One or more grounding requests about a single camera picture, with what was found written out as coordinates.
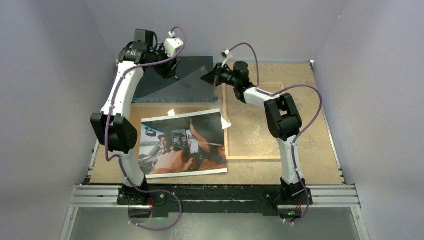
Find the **clear acrylic sheet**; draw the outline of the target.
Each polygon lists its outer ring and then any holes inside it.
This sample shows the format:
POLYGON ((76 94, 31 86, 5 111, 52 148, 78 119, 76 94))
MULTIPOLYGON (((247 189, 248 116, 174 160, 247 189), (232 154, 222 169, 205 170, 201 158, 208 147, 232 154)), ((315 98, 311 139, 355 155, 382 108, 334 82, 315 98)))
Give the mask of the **clear acrylic sheet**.
POLYGON ((134 101, 139 103, 214 102, 215 88, 201 80, 206 73, 208 69, 205 66, 185 77, 178 75, 170 79, 164 79, 154 73, 145 73, 137 87, 134 101))

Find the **white wooden picture frame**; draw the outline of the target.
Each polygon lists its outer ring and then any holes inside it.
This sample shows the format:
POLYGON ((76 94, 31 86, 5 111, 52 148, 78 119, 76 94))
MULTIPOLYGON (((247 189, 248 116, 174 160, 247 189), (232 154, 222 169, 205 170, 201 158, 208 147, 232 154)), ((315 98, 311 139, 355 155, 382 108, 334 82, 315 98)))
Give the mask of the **white wooden picture frame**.
POLYGON ((222 87, 222 117, 228 126, 224 129, 225 154, 232 162, 280 161, 276 139, 270 134, 265 111, 236 99, 233 88, 222 87))

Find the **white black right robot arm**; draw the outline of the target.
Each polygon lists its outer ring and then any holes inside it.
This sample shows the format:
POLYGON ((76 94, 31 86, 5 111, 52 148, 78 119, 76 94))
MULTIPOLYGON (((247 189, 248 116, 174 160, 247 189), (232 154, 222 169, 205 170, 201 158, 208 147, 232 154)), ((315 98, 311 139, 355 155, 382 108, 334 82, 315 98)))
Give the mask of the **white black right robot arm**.
POLYGON ((296 143, 303 124, 302 119, 289 93, 272 95, 261 90, 251 82, 248 67, 244 61, 237 61, 233 68, 224 63, 217 63, 201 80, 216 87, 222 84, 231 86, 237 100, 264 111, 268 130, 279 146, 282 164, 281 189, 278 196, 284 202, 292 204, 305 191, 296 143))

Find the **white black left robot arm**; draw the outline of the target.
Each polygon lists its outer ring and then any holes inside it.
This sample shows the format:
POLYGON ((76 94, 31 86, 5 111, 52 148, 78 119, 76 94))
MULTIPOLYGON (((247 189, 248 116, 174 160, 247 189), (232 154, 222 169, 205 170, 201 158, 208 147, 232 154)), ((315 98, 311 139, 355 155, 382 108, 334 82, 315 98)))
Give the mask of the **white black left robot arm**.
POLYGON ((146 175, 138 165, 135 146, 138 130, 130 122, 131 105, 136 88, 147 69, 164 79, 176 76, 178 56, 185 48, 187 36, 176 36, 173 27, 160 43, 154 31, 136 29, 134 39, 119 52, 116 77, 100 112, 92 113, 90 123, 107 162, 116 160, 122 176, 120 196, 138 205, 146 203, 152 191, 146 175))

